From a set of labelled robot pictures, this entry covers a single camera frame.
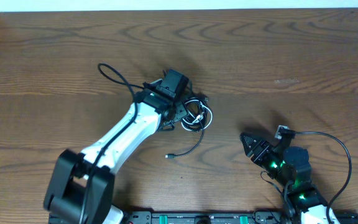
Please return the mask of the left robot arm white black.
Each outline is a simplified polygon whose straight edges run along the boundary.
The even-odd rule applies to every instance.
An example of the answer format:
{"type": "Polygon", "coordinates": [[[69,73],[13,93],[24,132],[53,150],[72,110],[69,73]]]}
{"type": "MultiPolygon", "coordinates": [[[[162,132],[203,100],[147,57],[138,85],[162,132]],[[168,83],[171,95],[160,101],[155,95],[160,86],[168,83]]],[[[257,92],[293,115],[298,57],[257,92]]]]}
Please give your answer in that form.
{"type": "Polygon", "coordinates": [[[101,139],[79,153],[64,150],[56,161],[44,209],[68,223],[122,222],[123,211],[111,202],[115,177],[164,119],[173,121],[185,109],[184,98],[140,91],[124,117],[101,139]]]}

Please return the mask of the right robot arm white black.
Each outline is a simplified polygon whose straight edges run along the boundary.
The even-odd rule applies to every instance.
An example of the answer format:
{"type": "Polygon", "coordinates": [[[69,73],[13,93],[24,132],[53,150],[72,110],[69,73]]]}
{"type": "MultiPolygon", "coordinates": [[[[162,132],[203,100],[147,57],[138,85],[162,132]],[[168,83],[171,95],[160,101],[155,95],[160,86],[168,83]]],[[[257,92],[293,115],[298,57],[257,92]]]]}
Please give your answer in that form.
{"type": "Polygon", "coordinates": [[[285,215],[292,223],[339,223],[311,180],[308,151],[291,145],[295,136],[295,131],[281,129],[276,145],[249,133],[241,133],[240,140],[246,156],[282,186],[285,215]]]}

